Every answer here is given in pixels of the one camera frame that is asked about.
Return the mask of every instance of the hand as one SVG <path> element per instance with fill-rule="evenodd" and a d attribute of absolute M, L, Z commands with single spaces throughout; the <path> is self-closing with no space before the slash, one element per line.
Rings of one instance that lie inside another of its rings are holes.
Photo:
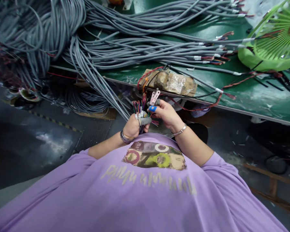
<path fill-rule="evenodd" d="M 154 109 L 154 106 L 148 108 L 150 112 L 156 113 L 156 118 L 161 118 L 163 120 L 165 126 L 169 128 L 172 133 L 179 132 L 185 126 L 184 122 L 169 103 L 160 100 L 160 106 L 157 106 L 155 111 L 153 111 Z"/>
<path fill-rule="evenodd" d="M 148 132 L 149 124 L 145 125 L 144 131 Z M 130 116 L 125 127 L 123 128 L 123 135 L 129 139 L 135 139 L 139 135 L 140 124 L 139 121 L 135 118 L 134 114 Z"/>

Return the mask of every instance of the wristwatch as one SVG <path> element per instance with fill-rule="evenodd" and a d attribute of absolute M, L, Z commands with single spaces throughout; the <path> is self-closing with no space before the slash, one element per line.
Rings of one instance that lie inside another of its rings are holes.
<path fill-rule="evenodd" d="M 129 140 L 127 139 L 124 135 L 123 135 L 123 130 L 120 132 L 120 138 L 127 144 L 131 143 L 133 140 Z"/>
<path fill-rule="evenodd" d="M 185 124 L 183 129 L 181 129 L 179 132 L 173 134 L 174 136 L 181 134 L 185 129 L 187 128 L 187 125 Z"/>

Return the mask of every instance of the green fan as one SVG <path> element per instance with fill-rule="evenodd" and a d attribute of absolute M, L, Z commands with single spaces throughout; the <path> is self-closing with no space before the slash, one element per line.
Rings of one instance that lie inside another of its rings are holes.
<path fill-rule="evenodd" d="M 240 61 L 257 71 L 290 68 L 290 0 L 269 11 L 248 38 L 247 48 L 238 50 Z"/>

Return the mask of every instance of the green workbench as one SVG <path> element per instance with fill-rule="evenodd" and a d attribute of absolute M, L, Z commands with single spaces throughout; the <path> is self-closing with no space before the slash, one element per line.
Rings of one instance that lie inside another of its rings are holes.
<path fill-rule="evenodd" d="M 166 2 L 169 1 L 135 0 L 129 11 L 122 11 L 121 10 L 122 7 L 116 7 L 116 10 L 124 14 L 140 13 L 143 12 L 144 10 L 151 9 L 158 5 L 162 5 Z M 183 27 L 181 27 L 176 31 L 183 34 L 194 35 L 196 37 L 208 39 L 223 35 L 224 33 L 229 31 L 234 31 L 235 34 L 233 36 L 229 36 L 229 39 L 241 39 L 247 37 L 246 30 L 251 28 L 251 26 L 247 23 L 247 21 L 244 18 L 236 18 L 236 19 L 229 18 L 223 19 L 218 17 L 210 19 L 207 18 L 205 16 L 202 18 L 197 18 L 196 20 L 187 23 L 186 25 L 184 25 Z M 165 36 L 160 36 L 159 38 L 170 40 L 174 39 Z M 224 65 L 221 66 L 211 65 L 211 66 L 229 69 L 240 73 L 244 73 L 249 70 L 239 61 L 236 55 L 230 58 L 232 60 L 226 62 Z M 67 64 L 63 60 L 57 61 L 52 66 L 55 68 L 75 71 L 74 67 Z M 101 74 L 104 75 L 107 79 L 115 82 L 127 85 L 136 85 L 138 79 L 142 76 L 146 68 L 152 69 L 158 66 L 161 65 L 157 63 L 146 63 L 133 67 L 111 70 L 109 72 L 101 72 Z M 194 70 L 191 73 L 193 73 L 198 78 L 207 81 L 208 83 L 212 84 L 217 88 L 221 88 L 225 85 L 228 85 L 233 81 L 238 82 L 247 77 L 247 76 L 245 77 L 234 76 L 225 73 L 209 72 L 203 70 Z M 236 100 L 232 100 L 227 96 L 223 96 L 217 107 L 290 125 L 290 92 L 287 91 L 277 80 L 271 80 L 271 82 L 274 83 L 276 86 L 279 86 L 282 89 L 284 89 L 284 91 L 280 91 L 272 87 L 271 85 L 265 83 L 266 85 L 268 85 L 268 88 L 266 88 L 257 81 L 249 79 L 238 86 L 225 89 L 227 93 L 235 95 Z M 203 95 L 209 92 L 212 92 L 212 90 L 198 83 L 198 88 L 195 95 L 196 96 Z M 190 100 L 194 102 L 214 103 L 216 102 L 217 96 L 218 94 L 214 94 L 211 96 Z"/>

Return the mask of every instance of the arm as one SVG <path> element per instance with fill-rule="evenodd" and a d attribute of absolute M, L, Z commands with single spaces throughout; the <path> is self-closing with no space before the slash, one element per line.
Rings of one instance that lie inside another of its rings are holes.
<path fill-rule="evenodd" d="M 160 100 L 160 107 L 150 107 L 149 110 L 155 112 L 156 117 L 162 118 L 172 133 L 179 132 L 185 125 L 173 107 L 163 100 Z M 188 126 L 175 140 L 181 151 L 198 166 L 205 164 L 214 153 Z"/>
<path fill-rule="evenodd" d="M 149 128 L 149 125 L 146 125 L 144 128 L 144 131 L 148 132 L 148 128 Z M 139 135 L 139 129 L 140 129 L 139 121 L 135 119 L 134 114 L 133 114 L 131 115 L 130 119 L 128 120 L 125 127 L 123 128 L 123 134 L 127 139 L 132 140 Z M 109 139 L 91 147 L 88 150 L 88 155 L 96 159 L 100 159 L 101 157 L 105 156 L 109 152 L 117 148 L 123 147 L 125 145 L 127 144 L 124 141 L 122 141 L 122 139 L 120 138 L 120 132 L 117 132 L 115 135 L 113 135 Z"/>

